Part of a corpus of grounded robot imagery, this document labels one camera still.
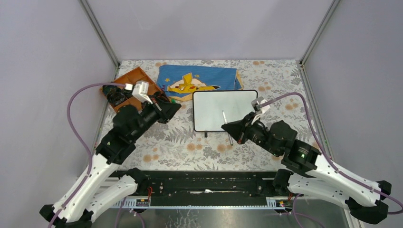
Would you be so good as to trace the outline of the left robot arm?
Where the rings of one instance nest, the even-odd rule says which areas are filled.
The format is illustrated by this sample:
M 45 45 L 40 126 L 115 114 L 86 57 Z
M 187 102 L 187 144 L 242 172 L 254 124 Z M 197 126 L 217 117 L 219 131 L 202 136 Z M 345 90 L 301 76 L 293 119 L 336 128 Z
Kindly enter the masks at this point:
M 168 123 L 181 108 L 158 97 L 144 102 L 141 111 L 133 105 L 121 107 L 113 118 L 113 128 L 97 146 L 87 170 L 73 187 L 54 204 L 44 205 L 39 213 L 56 228 L 89 228 L 95 220 L 123 197 L 147 191 L 147 177 L 132 168 L 114 185 L 97 194 L 102 183 L 135 150 L 136 141 L 155 123 Z

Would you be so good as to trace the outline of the white whiteboard black frame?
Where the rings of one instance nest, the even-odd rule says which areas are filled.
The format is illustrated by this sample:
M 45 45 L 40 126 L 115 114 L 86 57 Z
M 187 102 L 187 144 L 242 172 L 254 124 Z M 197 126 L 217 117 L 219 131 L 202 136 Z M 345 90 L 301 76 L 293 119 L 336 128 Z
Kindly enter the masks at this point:
M 256 90 L 197 91 L 193 93 L 193 129 L 196 132 L 222 132 L 225 123 L 241 120 L 253 112 Z

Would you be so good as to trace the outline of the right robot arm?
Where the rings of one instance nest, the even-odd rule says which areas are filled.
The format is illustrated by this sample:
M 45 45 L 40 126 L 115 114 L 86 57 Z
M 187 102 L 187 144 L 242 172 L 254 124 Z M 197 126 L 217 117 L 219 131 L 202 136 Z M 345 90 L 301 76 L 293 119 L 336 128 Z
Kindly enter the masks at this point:
M 388 205 L 383 202 L 391 193 L 391 184 L 385 180 L 368 181 L 353 175 L 352 179 L 341 175 L 348 172 L 328 161 L 323 153 L 306 142 L 297 139 L 297 132 L 284 121 L 267 128 L 254 121 L 255 113 L 243 119 L 225 123 L 221 127 L 238 144 L 251 141 L 276 157 L 281 164 L 272 183 L 273 191 L 280 196 L 301 194 L 333 203 L 350 212 L 363 222 L 378 224 L 387 218 Z

